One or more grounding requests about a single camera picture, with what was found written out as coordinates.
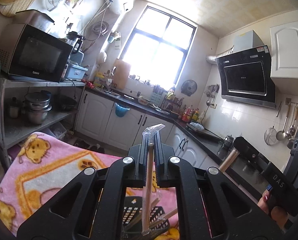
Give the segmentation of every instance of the cabinet handle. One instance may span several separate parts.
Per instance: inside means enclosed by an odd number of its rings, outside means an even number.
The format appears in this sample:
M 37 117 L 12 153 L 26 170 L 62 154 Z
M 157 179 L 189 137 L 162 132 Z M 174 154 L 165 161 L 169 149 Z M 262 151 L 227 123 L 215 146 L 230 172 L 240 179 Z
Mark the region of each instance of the cabinet handle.
M 140 121 L 141 121 L 141 119 L 142 119 L 142 115 L 140 116 L 140 119 L 139 119 L 139 122 L 138 122 L 138 124 L 140 124 Z
M 184 151 L 184 147 L 185 147 L 185 145 L 186 145 L 186 143 L 188 142 L 188 140 L 187 141 L 185 141 L 185 143 L 184 143 L 184 145 L 182 146 L 182 151 Z
M 183 142 L 184 140 L 186 140 L 186 138 L 183 138 L 183 139 L 181 140 L 181 142 L 180 142 L 180 144 L 179 144 L 179 149 L 181 149 L 181 144 L 182 144 L 182 142 Z
M 145 126 L 146 121 L 147 121 L 147 117 L 146 117 L 146 119 L 145 119 L 145 121 L 144 121 L 144 124 L 143 124 L 142 126 Z

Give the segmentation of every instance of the window pane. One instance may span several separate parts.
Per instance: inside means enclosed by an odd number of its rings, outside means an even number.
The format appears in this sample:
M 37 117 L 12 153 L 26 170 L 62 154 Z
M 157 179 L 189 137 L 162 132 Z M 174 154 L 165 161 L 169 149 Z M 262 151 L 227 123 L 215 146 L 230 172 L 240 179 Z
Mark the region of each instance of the window pane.
M 158 84 L 166 90 L 173 87 L 183 56 L 180 50 L 161 43 L 148 73 L 151 83 Z
M 158 46 L 158 41 L 138 33 L 135 34 L 123 57 L 125 62 L 131 64 L 130 75 L 146 78 L 147 69 L 150 68 L 150 63 Z
M 183 49 L 188 49 L 193 28 L 176 19 L 172 19 L 163 35 L 163 39 Z
M 152 9 L 147 9 L 139 20 L 136 28 L 161 38 L 166 29 L 169 18 L 170 17 L 168 15 Z

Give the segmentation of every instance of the blanket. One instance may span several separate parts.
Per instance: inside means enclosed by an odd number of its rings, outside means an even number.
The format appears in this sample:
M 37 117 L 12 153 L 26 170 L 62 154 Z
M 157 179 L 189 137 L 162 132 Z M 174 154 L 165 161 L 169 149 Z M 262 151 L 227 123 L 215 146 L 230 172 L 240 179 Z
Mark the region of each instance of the blanket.
M 87 167 L 103 169 L 119 157 L 81 149 L 36 132 L 28 137 L 0 184 L 0 219 L 16 236 L 19 226 Z M 128 196 L 142 196 L 142 190 L 128 188 Z M 177 207 L 174 188 L 157 186 L 153 173 L 152 199 L 165 212 Z M 179 239 L 178 216 L 169 219 L 170 230 L 156 240 Z

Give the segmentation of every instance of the black countertop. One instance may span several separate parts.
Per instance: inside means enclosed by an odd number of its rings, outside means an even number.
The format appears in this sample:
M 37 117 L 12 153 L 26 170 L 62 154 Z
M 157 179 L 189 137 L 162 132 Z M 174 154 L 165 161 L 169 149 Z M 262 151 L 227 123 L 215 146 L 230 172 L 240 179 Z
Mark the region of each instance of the black countertop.
M 121 95 L 119 98 L 115 98 L 106 93 L 99 92 L 95 89 L 86 88 L 88 92 L 99 95 L 101 97 L 107 98 L 111 101 L 119 103 L 121 106 L 130 107 L 137 111 L 140 111 L 145 114 L 149 114 L 165 120 L 167 122 L 171 122 L 176 125 L 185 135 L 191 138 L 202 150 L 204 150 L 208 156 L 218 165 L 222 163 L 222 160 L 217 155 L 218 150 L 222 146 L 222 139 L 219 138 L 217 140 L 210 140 L 207 138 L 201 137 L 198 133 L 189 129 L 186 126 L 186 123 L 179 120 L 173 119 L 170 116 L 162 114 L 156 111 L 151 106 L 143 106 L 135 100 L 129 100 Z M 259 200 L 262 196 L 262 193 L 265 191 L 267 187 L 267 182 L 263 180 L 263 178 L 258 175 L 258 172 L 251 166 L 247 166 L 247 160 L 239 156 L 236 161 L 231 165 L 230 168 L 226 170 L 226 173 L 239 185 L 244 187 L 255 199 Z

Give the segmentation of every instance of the metal screw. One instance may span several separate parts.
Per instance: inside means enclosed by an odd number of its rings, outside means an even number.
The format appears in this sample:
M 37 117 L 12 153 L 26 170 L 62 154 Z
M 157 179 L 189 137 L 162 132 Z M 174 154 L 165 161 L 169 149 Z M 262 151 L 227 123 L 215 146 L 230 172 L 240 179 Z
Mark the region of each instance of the metal screw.
M 212 174 L 212 175 L 217 175 L 218 172 L 219 172 L 219 170 L 218 170 L 217 168 L 215 168 L 215 167 L 210 167 L 210 168 L 208 169 L 208 171 L 209 171 L 209 173 Z
M 133 162 L 133 158 L 132 157 L 124 157 L 123 160 L 122 160 L 124 163 L 132 163 Z
M 85 169 L 85 174 L 86 175 L 92 175 L 95 172 L 94 168 L 86 168 Z
M 179 163 L 180 162 L 180 158 L 177 157 L 177 156 L 172 156 L 172 157 L 170 157 L 170 161 L 172 163 Z

